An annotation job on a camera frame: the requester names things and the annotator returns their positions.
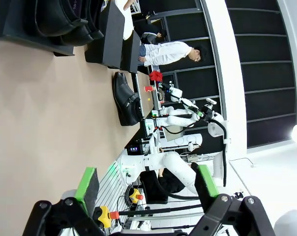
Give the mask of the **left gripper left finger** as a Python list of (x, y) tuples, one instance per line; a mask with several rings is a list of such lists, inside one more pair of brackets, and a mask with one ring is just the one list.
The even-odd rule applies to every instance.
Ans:
[(73, 197), (52, 204), (36, 202), (26, 223), (24, 236), (60, 236), (64, 229), (74, 229), (80, 236), (103, 236), (94, 218), (99, 191), (97, 169), (87, 167)]

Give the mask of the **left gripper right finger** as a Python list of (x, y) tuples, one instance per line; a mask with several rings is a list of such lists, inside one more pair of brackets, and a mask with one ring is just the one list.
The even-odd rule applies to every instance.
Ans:
[(274, 236), (275, 232), (256, 196), (238, 200), (219, 193), (207, 166), (192, 164), (196, 173), (197, 190), (204, 215), (190, 232), (191, 236), (215, 236), (223, 225), (233, 226), (239, 236)]

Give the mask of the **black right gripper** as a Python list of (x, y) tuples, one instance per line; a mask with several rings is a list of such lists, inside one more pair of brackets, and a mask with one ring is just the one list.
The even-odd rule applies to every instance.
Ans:
[(194, 113), (194, 118), (200, 118), (204, 122), (209, 122), (216, 117), (212, 104), (205, 104), (201, 110), (196, 110)]

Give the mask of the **person's left hand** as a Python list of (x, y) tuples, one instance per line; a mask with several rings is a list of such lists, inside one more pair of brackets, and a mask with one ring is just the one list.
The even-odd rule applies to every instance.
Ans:
[(129, 8), (132, 8), (133, 10), (139, 10), (140, 5), (138, 0), (127, 0), (126, 4), (124, 5), (123, 9), (127, 10)]

